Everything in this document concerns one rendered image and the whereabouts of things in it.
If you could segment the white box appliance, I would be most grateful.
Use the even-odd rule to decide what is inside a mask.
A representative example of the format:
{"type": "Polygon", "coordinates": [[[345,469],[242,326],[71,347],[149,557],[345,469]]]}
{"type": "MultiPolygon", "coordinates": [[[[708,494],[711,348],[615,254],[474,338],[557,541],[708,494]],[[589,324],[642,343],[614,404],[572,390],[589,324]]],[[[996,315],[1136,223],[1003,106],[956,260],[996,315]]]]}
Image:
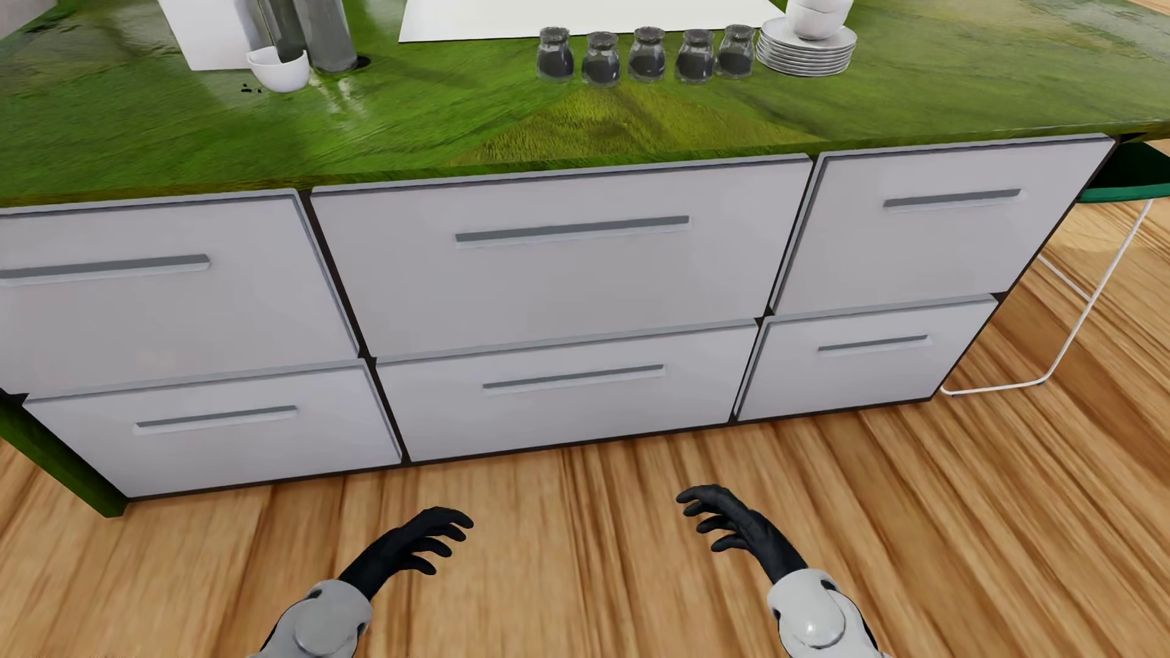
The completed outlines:
{"type": "Polygon", "coordinates": [[[194,71],[247,69],[248,52],[271,44],[257,0],[157,0],[194,71]]]}

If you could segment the large white drawer front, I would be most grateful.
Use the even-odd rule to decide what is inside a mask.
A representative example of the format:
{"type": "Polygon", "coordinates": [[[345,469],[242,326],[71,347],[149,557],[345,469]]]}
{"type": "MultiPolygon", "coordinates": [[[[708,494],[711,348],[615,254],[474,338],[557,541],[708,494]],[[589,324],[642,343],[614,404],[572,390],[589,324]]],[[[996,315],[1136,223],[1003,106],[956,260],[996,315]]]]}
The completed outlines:
{"type": "Polygon", "coordinates": [[[316,189],[374,357],[759,316],[806,156],[316,189]]]}
{"type": "Polygon", "coordinates": [[[292,189],[0,208],[12,395],[357,355],[292,189]]]}
{"type": "Polygon", "coordinates": [[[1009,292],[1115,146],[1088,133],[824,152],[771,309],[1009,292]]]}

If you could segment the small white bowl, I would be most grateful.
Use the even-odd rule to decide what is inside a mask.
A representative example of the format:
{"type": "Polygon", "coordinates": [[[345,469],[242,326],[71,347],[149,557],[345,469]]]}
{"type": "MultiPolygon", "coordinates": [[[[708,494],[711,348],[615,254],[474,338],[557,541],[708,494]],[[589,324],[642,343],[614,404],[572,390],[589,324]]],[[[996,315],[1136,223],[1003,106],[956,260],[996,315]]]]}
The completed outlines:
{"type": "Polygon", "coordinates": [[[296,52],[296,57],[282,61],[278,48],[268,46],[246,52],[246,61],[259,83],[271,92],[289,94],[309,83],[310,62],[304,49],[296,52]]]}

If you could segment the small white drawer front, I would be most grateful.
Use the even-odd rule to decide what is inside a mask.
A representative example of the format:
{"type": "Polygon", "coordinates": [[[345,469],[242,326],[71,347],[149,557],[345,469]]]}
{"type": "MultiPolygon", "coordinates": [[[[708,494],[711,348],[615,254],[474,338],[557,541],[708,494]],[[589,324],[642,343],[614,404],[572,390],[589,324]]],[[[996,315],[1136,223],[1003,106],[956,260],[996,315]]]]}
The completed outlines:
{"type": "Polygon", "coordinates": [[[756,335],[745,320],[377,372],[411,458],[443,460],[723,424],[756,335]]]}
{"type": "Polygon", "coordinates": [[[25,407],[131,499],[402,461],[360,359],[30,395],[25,407]]]}
{"type": "Polygon", "coordinates": [[[930,398],[997,309],[991,295],[768,316],[739,421],[930,398]]]}

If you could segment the stack of white plates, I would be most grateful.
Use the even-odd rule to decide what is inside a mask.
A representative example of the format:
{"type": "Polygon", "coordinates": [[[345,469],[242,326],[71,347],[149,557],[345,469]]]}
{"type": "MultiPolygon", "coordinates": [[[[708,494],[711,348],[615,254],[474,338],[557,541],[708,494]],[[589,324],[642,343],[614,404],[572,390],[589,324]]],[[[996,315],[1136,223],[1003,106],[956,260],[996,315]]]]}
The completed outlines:
{"type": "Polygon", "coordinates": [[[856,49],[856,33],[841,27],[824,40],[798,37],[786,18],[762,23],[753,56],[772,70],[798,77],[827,77],[845,71],[856,49]]]}

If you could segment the metal cylinder canister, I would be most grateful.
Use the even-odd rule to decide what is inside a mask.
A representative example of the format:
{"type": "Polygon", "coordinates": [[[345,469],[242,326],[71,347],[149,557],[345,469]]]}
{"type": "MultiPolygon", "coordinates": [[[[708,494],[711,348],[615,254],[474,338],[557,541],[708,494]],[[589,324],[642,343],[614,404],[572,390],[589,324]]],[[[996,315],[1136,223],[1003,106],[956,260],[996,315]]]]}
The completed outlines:
{"type": "Polygon", "coordinates": [[[358,66],[342,0],[255,0],[281,63],[303,52],[314,68],[343,73],[358,66]]]}

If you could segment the white bowl on plates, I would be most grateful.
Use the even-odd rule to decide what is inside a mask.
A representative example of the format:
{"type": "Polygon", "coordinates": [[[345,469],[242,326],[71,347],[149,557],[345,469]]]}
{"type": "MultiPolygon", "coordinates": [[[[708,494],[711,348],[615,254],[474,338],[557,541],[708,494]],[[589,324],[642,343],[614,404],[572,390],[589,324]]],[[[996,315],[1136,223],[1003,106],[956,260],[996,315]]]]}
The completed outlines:
{"type": "Polygon", "coordinates": [[[787,0],[785,16],[797,37],[825,40],[844,23],[854,0],[787,0]]]}

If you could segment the green-topped kitchen island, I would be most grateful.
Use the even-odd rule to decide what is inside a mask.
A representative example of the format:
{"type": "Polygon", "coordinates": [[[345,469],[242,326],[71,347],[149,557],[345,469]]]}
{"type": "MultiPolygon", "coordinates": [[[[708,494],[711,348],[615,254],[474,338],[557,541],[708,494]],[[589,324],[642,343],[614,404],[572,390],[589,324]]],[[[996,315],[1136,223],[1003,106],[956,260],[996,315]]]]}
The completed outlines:
{"type": "Polygon", "coordinates": [[[860,0],[860,62],[687,85],[538,82],[535,37],[398,44],[346,0],[366,68],[243,98],[192,73],[157,0],[62,0],[0,40],[0,208],[447,174],[1103,132],[1170,138],[1170,16],[1127,0],[860,0]]]}

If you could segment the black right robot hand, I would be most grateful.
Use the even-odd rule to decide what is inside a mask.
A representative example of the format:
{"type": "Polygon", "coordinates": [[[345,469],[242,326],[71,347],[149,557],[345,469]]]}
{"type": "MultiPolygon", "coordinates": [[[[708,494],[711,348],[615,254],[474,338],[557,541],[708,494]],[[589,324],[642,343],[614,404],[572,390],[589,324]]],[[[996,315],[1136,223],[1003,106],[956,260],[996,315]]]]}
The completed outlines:
{"type": "Polygon", "coordinates": [[[675,501],[687,505],[684,516],[708,515],[696,526],[700,534],[728,532],[713,542],[713,553],[746,550],[753,555],[770,583],[776,584],[782,577],[808,568],[791,541],[730,489],[717,484],[697,485],[679,493],[675,501]]]}

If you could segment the glass spice jar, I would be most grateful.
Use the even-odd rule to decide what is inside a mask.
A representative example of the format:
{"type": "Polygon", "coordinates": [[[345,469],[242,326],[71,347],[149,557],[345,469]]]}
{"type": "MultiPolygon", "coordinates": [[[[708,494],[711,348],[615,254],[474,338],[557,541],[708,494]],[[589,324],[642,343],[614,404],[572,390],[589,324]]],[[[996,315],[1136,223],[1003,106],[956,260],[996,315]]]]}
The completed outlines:
{"type": "Polygon", "coordinates": [[[569,44],[570,30],[564,27],[544,27],[539,30],[536,71],[544,81],[566,82],[574,75],[574,57],[569,44]]]}
{"type": "Polygon", "coordinates": [[[721,77],[743,80],[753,71],[753,33],[746,23],[729,23],[716,54],[716,71],[721,77]]]}
{"type": "Polygon", "coordinates": [[[622,66],[617,52],[618,37],[611,32],[592,32],[586,37],[581,78],[592,87],[610,88],[620,81],[622,66]]]}
{"type": "Polygon", "coordinates": [[[713,30],[693,28],[683,32],[675,61],[675,77],[687,84],[702,84],[714,75],[713,30]]]}
{"type": "Polygon", "coordinates": [[[626,62],[629,78],[645,83],[665,78],[665,30],[644,26],[634,30],[633,37],[626,62]]]}

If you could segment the white flat board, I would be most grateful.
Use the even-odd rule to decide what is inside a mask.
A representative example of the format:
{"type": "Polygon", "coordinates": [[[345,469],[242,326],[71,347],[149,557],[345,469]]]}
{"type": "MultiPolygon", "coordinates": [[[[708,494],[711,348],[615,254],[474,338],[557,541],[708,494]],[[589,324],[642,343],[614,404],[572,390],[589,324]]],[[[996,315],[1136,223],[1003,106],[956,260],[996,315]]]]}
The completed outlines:
{"type": "Polygon", "coordinates": [[[771,0],[407,0],[399,42],[536,37],[545,27],[572,35],[760,27],[780,16],[771,0]]]}

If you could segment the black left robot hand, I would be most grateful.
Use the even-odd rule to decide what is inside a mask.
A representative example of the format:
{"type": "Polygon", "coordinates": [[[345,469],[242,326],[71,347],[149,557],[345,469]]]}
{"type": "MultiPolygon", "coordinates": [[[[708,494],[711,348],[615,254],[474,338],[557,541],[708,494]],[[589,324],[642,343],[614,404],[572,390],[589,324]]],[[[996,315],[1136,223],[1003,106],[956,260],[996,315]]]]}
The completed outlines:
{"type": "Polygon", "coordinates": [[[463,542],[464,530],[472,529],[472,518],[448,507],[431,507],[417,513],[405,525],[376,539],[337,577],[355,587],[372,601],[388,577],[402,571],[435,575],[436,568],[420,554],[429,551],[439,557],[450,557],[452,548],[441,537],[463,542]]]}

